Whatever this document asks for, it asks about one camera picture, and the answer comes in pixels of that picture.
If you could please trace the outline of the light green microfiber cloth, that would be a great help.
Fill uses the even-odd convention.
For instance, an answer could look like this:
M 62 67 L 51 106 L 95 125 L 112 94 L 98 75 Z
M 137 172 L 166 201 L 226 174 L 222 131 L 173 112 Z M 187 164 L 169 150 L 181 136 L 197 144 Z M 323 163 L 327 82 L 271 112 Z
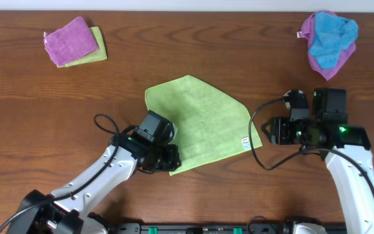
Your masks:
M 262 147 L 247 107 L 192 75 L 147 88 L 145 104 L 177 127 L 181 166 L 171 176 Z

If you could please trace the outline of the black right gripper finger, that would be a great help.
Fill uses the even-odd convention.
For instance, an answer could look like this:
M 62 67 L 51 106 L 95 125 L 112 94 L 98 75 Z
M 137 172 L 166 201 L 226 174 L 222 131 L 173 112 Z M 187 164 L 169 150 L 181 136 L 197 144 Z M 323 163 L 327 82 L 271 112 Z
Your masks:
M 266 130 L 267 128 L 271 128 L 273 125 L 273 118 L 270 118 L 268 121 L 262 124 L 261 130 Z
M 266 128 L 261 128 L 261 131 L 265 134 L 267 140 L 271 142 L 271 133 Z

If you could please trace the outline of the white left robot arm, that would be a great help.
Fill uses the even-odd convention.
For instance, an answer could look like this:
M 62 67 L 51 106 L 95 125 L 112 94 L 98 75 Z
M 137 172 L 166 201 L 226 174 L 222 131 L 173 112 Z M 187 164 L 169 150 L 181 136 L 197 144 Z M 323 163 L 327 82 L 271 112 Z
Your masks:
M 83 173 L 49 194 L 33 190 L 15 214 L 0 226 L 0 233 L 110 233 L 100 218 L 90 216 L 97 204 L 135 171 L 173 172 L 181 166 L 178 147 L 172 144 L 177 127 L 148 111 L 140 125 L 115 127 L 105 152 Z

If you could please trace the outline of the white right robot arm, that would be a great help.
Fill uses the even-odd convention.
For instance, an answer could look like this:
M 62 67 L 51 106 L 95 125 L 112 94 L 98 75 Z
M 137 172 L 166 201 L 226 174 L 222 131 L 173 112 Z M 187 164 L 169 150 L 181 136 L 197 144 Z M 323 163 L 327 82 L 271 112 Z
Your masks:
M 288 117 L 272 117 L 261 130 L 272 144 L 298 145 L 298 155 L 316 154 L 325 162 L 338 192 L 348 233 L 374 233 L 374 166 L 371 143 L 362 126 L 349 125 L 347 92 L 317 88 L 309 102 L 301 90 L 290 90 L 279 102 Z

